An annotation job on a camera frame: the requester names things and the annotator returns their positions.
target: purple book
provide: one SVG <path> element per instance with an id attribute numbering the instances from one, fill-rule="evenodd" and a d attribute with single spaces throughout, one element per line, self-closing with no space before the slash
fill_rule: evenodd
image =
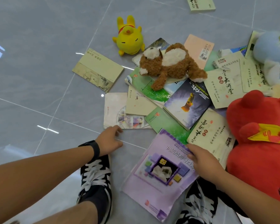
<path id="1" fill-rule="evenodd" d="M 123 192 L 161 222 L 198 177 L 188 148 L 162 129 L 127 177 Z"/>

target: white shoelace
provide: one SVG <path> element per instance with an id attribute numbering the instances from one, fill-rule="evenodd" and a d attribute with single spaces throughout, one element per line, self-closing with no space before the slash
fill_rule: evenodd
<path id="1" fill-rule="evenodd" d="M 105 177 L 105 174 L 111 173 L 108 168 L 105 170 L 100 170 L 103 165 L 99 164 L 101 162 L 100 159 L 97 159 L 96 161 L 86 164 L 87 168 L 85 171 L 86 173 L 83 174 L 82 181 L 84 184 L 81 186 L 80 192 L 85 189 L 85 191 L 88 191 L 92 185 L 102 185 L 107 186 L 106 180 L 103 179 Z"/>

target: red plush toy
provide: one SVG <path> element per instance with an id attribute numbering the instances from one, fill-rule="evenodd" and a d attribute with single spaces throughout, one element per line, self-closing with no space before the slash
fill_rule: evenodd
<path id="1" fill-rule="evenodd" d="M 280 126 L 280 98 L 250 91 L 229 105 L 226 117 L 239 142 L 229 154 L 227 171 L 280 201 L 280 144 L 248 139 L 259 133 L 259 123 Z"/>

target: tile floor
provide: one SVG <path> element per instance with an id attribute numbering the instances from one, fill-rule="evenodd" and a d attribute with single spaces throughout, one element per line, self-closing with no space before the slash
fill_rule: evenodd
<path id="1" fill-rule="evenodd" d="M 280 0 L 214 0 L 216 11 L 191 14 L 186 0 L 0 0 L 0 164 L 92 140 L 103 130 L 103 91 L 71 69 L 88 47 L 128 68 L 112 42 L 116 17 L 132 14 L 146 45 L 159 37 L 183 43 L 192 33 L 215 49 L 248 43 L 253 29 L 280 30 Z M 125 69 L 110 92 L 126 92 Z M 125 131 L 112 154 L 114 213 L 109 223 L 159 223 L 120 187 L 155 136 Z M 30 224 L 75 204 L 78 171 L 10 220 Z M 183 195 L 165 223 L 174 223 Z M 239 223 L 220 203 L 215 224 Z"/>

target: yellow plush toy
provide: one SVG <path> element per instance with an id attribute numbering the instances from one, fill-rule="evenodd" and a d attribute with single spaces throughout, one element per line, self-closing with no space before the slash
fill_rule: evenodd
<path id="1" fill-rule="evenodd" d="M 145 45 L 141 34 L 142 28 L 140 26 L 135 28 L 133 16 L 129 15 L 127 17 L 127 24 L 124 24 L 123 19 L 118 17 L 117 27 L 118 37 L 113 37 L 112 40 L 117 44 L 120 56 L 124 53 L 134 55 L 138 53 L 140 49 L 142 52 L 144 51 Z"/>

